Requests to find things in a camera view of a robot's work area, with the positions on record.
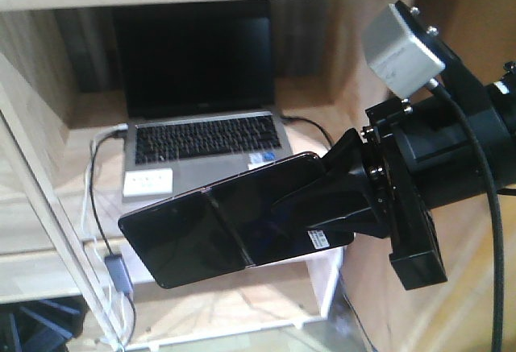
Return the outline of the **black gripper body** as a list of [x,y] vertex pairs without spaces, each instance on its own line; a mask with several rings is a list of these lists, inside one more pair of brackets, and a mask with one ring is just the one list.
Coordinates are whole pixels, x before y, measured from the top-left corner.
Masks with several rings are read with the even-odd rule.
[[377,187],[383,197],[393,252],[389,261],[406,290],[447,281],[431,210],[484,192],[480,171],[466,163],[472,150],[462,147],[456,159],[416,173],[409,169],[410,150],[396,139],[405,103],[390,98],[366,110],[363,129],[374,163],[383,169]]

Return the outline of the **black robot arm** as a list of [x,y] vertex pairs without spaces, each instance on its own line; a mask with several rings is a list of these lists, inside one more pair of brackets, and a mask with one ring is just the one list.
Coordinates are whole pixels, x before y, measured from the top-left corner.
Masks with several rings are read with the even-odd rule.
[[389,238],[404,288],[446,280],[431,210],[485,192],[475,147],[496,188],[515,180],[515,73],[482,85],[451,68],[431,96],[370,107],[323,156],[324,174],[275,202],[273,213],[307,230]]

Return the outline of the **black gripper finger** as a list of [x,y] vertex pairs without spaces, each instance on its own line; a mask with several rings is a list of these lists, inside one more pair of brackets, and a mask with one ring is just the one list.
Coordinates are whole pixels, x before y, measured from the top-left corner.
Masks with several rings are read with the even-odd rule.
[[347,130],[321,158],[327,175],[345,175],[363,167],[363,142],[355,129]]
[[362,164],[331,169],[275,202],[272,214],[297,230],[388,236],[387,218]]

